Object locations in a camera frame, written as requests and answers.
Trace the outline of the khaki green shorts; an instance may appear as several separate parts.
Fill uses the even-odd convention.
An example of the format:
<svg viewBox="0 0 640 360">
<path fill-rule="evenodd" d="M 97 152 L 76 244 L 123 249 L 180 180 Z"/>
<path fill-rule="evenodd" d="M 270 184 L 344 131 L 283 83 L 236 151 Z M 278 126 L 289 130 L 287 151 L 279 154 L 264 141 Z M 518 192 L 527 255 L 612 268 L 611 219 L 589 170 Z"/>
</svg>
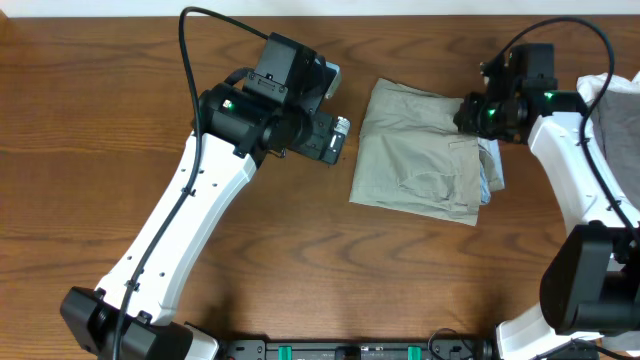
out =
<svg viewBox="0 0 640 360">
<path fill-rule="evenodd" d="M 454 124 L 462 102 L 380 78 L 359 132 L 349 201 L 474 226 L 506 184 L 498 142 Z"/>
</svg>

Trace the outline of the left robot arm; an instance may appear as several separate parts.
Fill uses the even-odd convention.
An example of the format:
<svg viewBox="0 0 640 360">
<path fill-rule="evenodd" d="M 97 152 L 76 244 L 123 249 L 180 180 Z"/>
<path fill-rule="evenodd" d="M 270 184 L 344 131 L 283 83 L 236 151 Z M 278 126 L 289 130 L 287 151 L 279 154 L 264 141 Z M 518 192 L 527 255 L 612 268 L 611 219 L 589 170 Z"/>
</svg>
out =
<svg viewBox="0 0 640 360">
<path fill-rule="evenodd" d="M 337 81 L 300 94 L 266 78 L 204 91 L 199 119 L 168 187 L 134 242 L 94 289 L 73 287 L 61 316 L 99 359 L 214 359 L 220 343 L 174 317 L 222 215 L 266 155 L 337 162 L 350 123 L 319 111 Z"/>
</svg>

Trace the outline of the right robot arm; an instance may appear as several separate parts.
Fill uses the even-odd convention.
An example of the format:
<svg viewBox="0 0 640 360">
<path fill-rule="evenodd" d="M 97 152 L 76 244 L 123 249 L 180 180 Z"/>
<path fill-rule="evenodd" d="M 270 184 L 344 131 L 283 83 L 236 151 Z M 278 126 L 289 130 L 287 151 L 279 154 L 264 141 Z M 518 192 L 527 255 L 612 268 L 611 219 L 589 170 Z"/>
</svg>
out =
<svg viewBox="0 0 640 360">
<path fill-rule="evenodd" d="M 550 359 L 639 328 L 639 212 L 588 138 L 586 115 L 576 92 L 511 98 L 472 92 L 454 117 L 463 133 L 530 149 L 567 232 L 542 277 L 538 303 L 497 326 L 500 359 Z"/>
</svg>

